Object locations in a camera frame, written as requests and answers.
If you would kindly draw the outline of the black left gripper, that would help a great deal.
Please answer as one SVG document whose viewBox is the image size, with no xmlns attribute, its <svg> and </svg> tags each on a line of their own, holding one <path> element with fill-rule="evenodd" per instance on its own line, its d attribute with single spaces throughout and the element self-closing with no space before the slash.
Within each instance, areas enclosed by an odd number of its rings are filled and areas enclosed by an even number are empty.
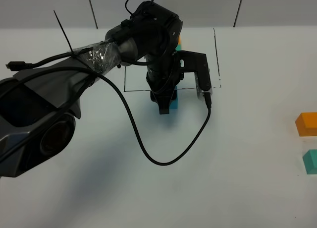
<svg viewBox="0 0 317 228">
<path fill-rule="evenodd" d="M 147 70 L 150 98 L 157 103 L 159 114 L 169 114 L 170 103 L 177 99 L 177 84 L 183 79 L 178 51 L 164 55 L 161 61 L 148 65 Z"/>
</svg>

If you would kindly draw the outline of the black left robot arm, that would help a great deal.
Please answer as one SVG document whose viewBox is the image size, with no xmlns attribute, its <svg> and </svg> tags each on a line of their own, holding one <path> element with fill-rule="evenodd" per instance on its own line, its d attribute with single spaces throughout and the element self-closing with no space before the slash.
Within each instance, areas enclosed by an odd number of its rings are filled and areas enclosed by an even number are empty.
<svg viewBox="0 0 317 228">
<path fill-rule="evenodd" d="M 81 95 L 115 67 L 146 66 L 151 100 L 168 113 L 181 80 L 182 25 L 177 14 L 145 1 L 101 42 L 36 64 L 10 62 L 14 75 L 0 83 L 1 176 L 17 177 L 60 153 L 81 117 Z"/>
</svg>

